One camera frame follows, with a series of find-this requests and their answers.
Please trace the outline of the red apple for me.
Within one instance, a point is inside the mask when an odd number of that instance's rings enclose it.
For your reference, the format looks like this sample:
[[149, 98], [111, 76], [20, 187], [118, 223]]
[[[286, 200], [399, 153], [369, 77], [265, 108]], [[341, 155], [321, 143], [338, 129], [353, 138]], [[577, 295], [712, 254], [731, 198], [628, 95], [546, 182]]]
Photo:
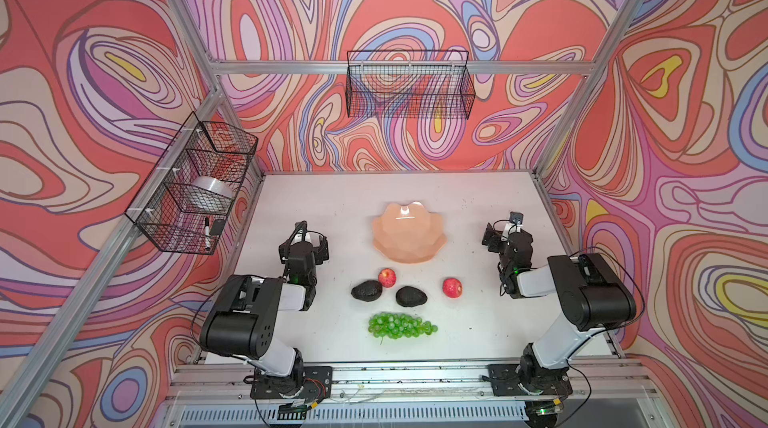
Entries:
[[451, 299], [458, 299], [463, 294], [463, 284], [456, 278], [446, 278], [442, 284], [443, 294]]
[[384, 288], [392, 288], [397, 283], [397, 275], [391, 268], [384, 268], [378, 274], [378, 281]]

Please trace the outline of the dark avocado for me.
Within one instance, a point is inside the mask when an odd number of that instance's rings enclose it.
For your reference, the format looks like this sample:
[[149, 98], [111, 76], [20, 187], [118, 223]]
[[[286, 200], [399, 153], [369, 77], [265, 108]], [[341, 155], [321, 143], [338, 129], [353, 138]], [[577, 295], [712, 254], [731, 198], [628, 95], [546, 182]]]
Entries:
[[428, 296], [418, 288], [404, 286], [396, 292], [395, 301], [401, 307], [414, 308], [426, 304]]
[[378, 300], [383, 293], [383, 285], [378, 280], [366, 280], [351, 289], [351, 296], [363, 302]]

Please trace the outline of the pink faceted fruit bowl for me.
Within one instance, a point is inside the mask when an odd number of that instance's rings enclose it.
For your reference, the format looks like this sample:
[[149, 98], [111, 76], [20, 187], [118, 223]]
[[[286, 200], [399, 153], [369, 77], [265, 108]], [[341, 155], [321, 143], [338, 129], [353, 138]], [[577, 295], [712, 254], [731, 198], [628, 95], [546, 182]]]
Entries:
[[443, 217], [420, 202], [390, 203], [371, 226], [374, 248], [395, 263], [430, 261], [447, 243]]

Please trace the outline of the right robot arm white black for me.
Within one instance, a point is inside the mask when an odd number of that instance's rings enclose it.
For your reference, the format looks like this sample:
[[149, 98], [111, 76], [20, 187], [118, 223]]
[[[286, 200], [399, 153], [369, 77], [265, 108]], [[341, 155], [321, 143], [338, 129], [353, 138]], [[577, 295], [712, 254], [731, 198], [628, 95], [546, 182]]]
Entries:
[[500, 292], [512, 299], [557, 296], [561, 314], [544, 335], [526, 345], [504, 383], [539, 394], [567, 383], [570, 358], [593, 337], [619, 329], [637, 314], [633, 294], [599, 254], [554, 255], [532, 265], [533, 236], [508, 221], [498, 230], [486, 225], [482, 245], [499, 256]]

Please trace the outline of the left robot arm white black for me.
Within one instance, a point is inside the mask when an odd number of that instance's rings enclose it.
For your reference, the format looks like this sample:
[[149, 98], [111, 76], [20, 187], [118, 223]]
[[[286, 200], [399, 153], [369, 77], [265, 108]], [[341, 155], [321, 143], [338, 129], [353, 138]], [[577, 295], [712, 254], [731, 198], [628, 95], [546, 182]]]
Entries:
[[309, 310], [317, 293], [317, 267], [329, 260], [325, 235], [305, 221], [278, 247], [279, 277], [233, 275], [208, 312], [198, 342], [202, 350], [238, 358], [272, 378], [304, 374], [300, 351], [276, 338], [278, 314]]

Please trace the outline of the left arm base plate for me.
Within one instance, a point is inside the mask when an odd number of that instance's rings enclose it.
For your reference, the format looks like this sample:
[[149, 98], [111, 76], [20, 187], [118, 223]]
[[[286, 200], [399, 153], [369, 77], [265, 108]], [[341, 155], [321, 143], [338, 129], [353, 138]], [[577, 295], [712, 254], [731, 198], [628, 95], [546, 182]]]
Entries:
[[268, 376], [258, 370], [246, 376], [243, 382], [250, 386], [254, 400], [322, 401], [331, 395], [333, 368], [309, 366], [295, 369], [286, 377]]

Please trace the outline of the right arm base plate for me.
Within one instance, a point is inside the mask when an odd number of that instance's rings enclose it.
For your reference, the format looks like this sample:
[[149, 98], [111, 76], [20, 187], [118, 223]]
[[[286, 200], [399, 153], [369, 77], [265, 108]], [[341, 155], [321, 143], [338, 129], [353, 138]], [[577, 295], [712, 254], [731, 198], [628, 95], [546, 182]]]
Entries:
[[573, 388], [566, 369], [544, 369], [519, 364], [491, 364], [486, 378], [497, 397], [544, 396], [567, 398]]

